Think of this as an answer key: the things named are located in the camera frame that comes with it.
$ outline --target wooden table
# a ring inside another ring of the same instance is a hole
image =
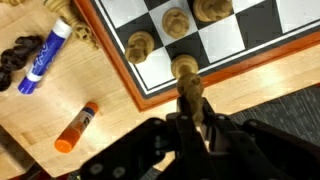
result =
[[[57,16],[42,1],[28,0],[9,8],[0,4],[0,51],[18,36],[46,37]],[[320,45],[206,88],[204,96],[217,112],[234,113],[320,82]],[[53,177],[78,169],[151,116],[164,118],[175,101],[139,113],[104,53],[71,38],[31,96],[17,86],[25,75],[13,74],[10,89],[0,93],[0,124]],[[61,154],[53,143],[88,101],[100,111],[75,149]]]

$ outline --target wooden chess piece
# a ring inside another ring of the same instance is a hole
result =
[[[153,37],[145,31],[139,31],[130,36],[125,56],[129,62],[138,64],[145,61],[153,49]]]
[[[73,36],[78,40],[86,42],[94,50],[98,49],[91,29],[84,22],[80,21],[70,7],[71,0],[45,0],[44,6],[49,11],[57,13],[62,19],[73,28]]]
[[[0,3],[10,4],[11,6],[17,6],[23,3],[24,0],[0,0]]]
[[[197,71],[197,61],[189,55],[180,55],[171,64],[171,72],[178,79],[178,93],[188,101],[195,125],[201,126],[204,119],[202,112],[204,87],[201,77],[196,74]]]
[[[193,11],[202,22],[213,22],[231,14],[231,0],[195,0]]]
[[[172,38],[181,38],[190,27],[188,15],[180,8],[172,8],[163,15],[162,27]]]

